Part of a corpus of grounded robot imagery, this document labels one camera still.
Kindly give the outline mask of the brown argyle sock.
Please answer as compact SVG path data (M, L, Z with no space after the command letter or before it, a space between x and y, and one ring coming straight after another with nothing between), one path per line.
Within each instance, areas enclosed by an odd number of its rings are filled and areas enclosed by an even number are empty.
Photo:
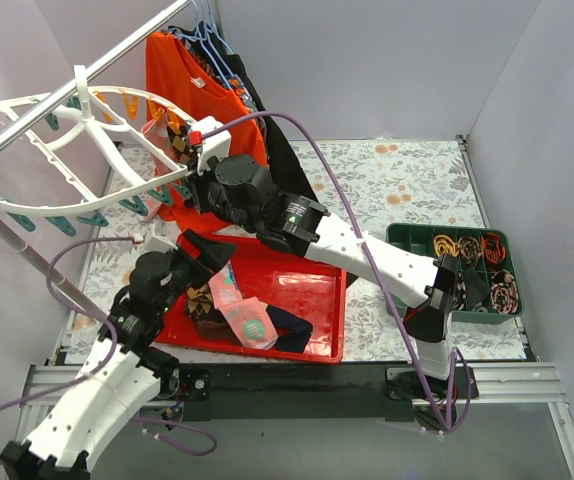
M183 313L195 320L210 320L214 318L214 302L208 284L199 288L189 288L186 292L186 304Z
M176 163L186 165L192 156L192 151L186 142L188 129L184 122L169 121L166 127L168 152Z

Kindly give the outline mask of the brown ribbed sock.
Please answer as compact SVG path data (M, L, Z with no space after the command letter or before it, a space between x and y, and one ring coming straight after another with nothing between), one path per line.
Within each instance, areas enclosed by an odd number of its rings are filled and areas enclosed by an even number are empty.
M227 322L213 322L201 320L196 322L198 335L207 341L223 341L226 343L236 343L237 339Z

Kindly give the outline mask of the navy beige red sock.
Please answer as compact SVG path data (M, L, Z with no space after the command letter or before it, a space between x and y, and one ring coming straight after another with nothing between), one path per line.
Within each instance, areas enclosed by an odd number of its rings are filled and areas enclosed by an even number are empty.
M278 333L274 348L281 352L303 353L311 338L313 325L273 305L268 305L266 312Z

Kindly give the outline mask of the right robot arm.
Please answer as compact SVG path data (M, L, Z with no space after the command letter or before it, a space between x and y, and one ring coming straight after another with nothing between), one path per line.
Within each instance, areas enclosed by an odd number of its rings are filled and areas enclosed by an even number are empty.
M247 155L192 160L183 181L201 213L212 213L285 254L340 268L379 286L406 306L399 329L415 342L413 364L421 389L442 397L456 384L451 339L457 260L405 251L343 220L322 204L286 193L267 168Z

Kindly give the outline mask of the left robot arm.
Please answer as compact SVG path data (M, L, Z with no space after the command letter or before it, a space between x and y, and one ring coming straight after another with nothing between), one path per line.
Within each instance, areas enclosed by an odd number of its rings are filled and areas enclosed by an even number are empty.
M9 478L90 478L110 442L148 401L178 392L179 362L153 342L176 301L207 284L236 251L192 230L181 238L180 245L146 241L72 385L24 440L3 449Z

